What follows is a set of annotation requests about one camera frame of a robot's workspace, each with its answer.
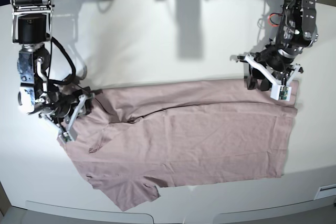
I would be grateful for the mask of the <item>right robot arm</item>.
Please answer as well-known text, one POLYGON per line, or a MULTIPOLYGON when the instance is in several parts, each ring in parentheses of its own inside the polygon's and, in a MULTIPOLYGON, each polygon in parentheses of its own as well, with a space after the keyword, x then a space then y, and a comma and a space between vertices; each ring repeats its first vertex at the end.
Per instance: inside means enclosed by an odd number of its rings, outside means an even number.
POLYGON ((12 42, 19 44, 17 71, 20 77, 19 108, 26 114, 37 113, 68 136, 75 120, 90 112, 89 89, 62 93, 61 87, 76 78, 76 67, 61 43, 52 36, 54 0, 10 0, 12 42), (52 51, 56 46, 69 63, 71 73, 63 80, 50 78, 52 51))

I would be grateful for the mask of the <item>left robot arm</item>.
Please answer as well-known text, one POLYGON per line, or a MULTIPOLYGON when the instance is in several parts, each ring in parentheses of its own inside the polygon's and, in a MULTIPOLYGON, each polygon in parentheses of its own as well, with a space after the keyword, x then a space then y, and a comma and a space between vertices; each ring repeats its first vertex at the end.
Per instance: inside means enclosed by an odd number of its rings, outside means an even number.
POLYGON ((293 62, 318 40, 317 0, 283 0, 280 23, 274 39, 260 52, 239 57, 249 65, 247 88, 268 91, 276 84, 287 91, 290 81, 303 68, 293 62))

